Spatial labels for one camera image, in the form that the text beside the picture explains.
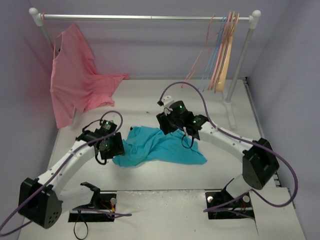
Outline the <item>pink wire hanger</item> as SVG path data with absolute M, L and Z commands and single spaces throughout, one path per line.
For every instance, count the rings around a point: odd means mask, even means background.
M 216 44 L 216 40 L 213 41 L 213 39 L 215 37 L 218 36 L 218 32 L 214 33 L 213 35 L 210 35 L 210 30 L 211 30 L 211 24 L 213 22 L 213 18 L 215 17 L 215 15 L 213 15 L 210 20 L 209 20 L 209 24 L 208 24 L 208 27 L 207 27 L 207 32 L 206 32 L 206 37 L 205 37 L 205 41 L 204 41 L 204 44 L 200 50 L 200 52 L 198 53 L 189 73 L 187 74 L 187 76 L 185 77 L 185 79 L 183 80 L 183 84 L 181 85 L 181 89 L 183 89 L 187 83 L 188 80 L 190 80 L 194 75 L 195 73 L 199 70 L 199 68 L 202 66 L 202 64 L 204 63 L 204 61 L 206 60 L 206 58 L 208 57 L 209 53 L 212 51 L 212 49 L 214 48 L 214 45 Z M 207 51 L 205 57 L 201 60 L 201 56 L 204 52 L 204 50 L 210 46 L 209 50 Z

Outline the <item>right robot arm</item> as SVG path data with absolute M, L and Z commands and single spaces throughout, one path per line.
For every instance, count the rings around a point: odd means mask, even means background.
M 276 157 L 265 150 L 271 148 L 266 139 L 254 141 L 239 135 L 232 138 L 232 132 L 213 127 L 207 116 L 193 114 L 181 100 L 169 98 L 158 101 L 158 105 L 163 112 L 156 118 L 164 134 L 181 130 L 192 140 L 211 143 L 241 162 L 242 173 L 230 180 L 217 194 L 225 205 L 233 206 L 239 201 L 240 195 L 250 190 L 262 190 L 279 169 Z

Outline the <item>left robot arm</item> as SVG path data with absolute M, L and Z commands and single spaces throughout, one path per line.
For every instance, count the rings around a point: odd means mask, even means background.
M 26 178 L 20 185 L 18 213 L 44 229 L 51 228 L 64 212 L 79 207 L 94 210 L 101 201 L 100 188 L 83 181 L 70 192 L 63 189 L 69 180 L 91 159 L 108 160 L 124 155 L 118 126 L 101 120 L 94 131 L 82 129 L 68 152 L 49 170 L 35 179 Z

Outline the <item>blue t-shirt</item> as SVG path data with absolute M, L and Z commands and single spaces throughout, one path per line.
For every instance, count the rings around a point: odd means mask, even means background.
M 198 143 L 180 130 L 165 135 L 159 128 L 133 126 L 122 142 L 125 154 L 115 156 L 112 161 L 124 168 L 155 160 L 182 165 L 203 165 L 207 162 L 199 151 Z

